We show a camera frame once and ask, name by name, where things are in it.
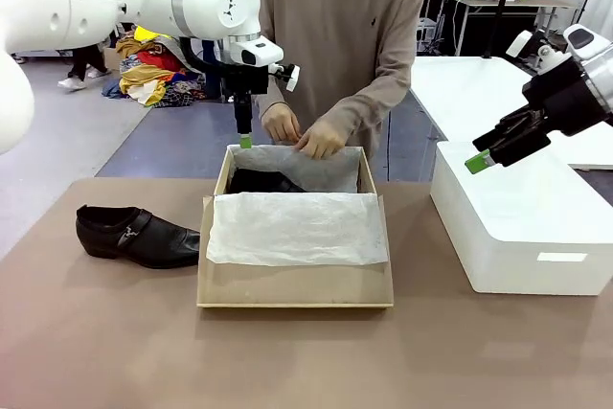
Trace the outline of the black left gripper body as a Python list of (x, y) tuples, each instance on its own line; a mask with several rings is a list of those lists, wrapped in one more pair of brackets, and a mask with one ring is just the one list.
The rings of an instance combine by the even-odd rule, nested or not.
[(226, 97), (237, 94), (265, 95), (268, 89), (268, 67), (248, 65), (220, 65), (222, 93)]

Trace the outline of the person's left hand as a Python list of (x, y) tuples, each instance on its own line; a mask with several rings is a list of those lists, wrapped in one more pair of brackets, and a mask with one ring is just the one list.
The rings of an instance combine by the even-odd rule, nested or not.
[(324, 120), (315, 122), (300, 138), (294, 148), (314, 160), (330, 158), (343, 148), (348, 136)]

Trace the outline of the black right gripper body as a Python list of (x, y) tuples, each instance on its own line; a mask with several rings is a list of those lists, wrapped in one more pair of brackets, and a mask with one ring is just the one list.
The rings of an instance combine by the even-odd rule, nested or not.
[(530, 128), (547, 134), (559, 131), (574, 136), (601, 122), (612, 124), (585, 73), (574, 61), (565, 61), (543, 75), (534, 76), (522, 88), (531, 112)]

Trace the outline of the person's right hand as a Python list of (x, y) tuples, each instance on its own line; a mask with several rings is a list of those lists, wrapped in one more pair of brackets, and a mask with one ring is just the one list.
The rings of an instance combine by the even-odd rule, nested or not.
[(296, 115), (283, 102), (270, 105), (261, 116), (261, 124), (275, 144), (295, 145), (301, 138)]

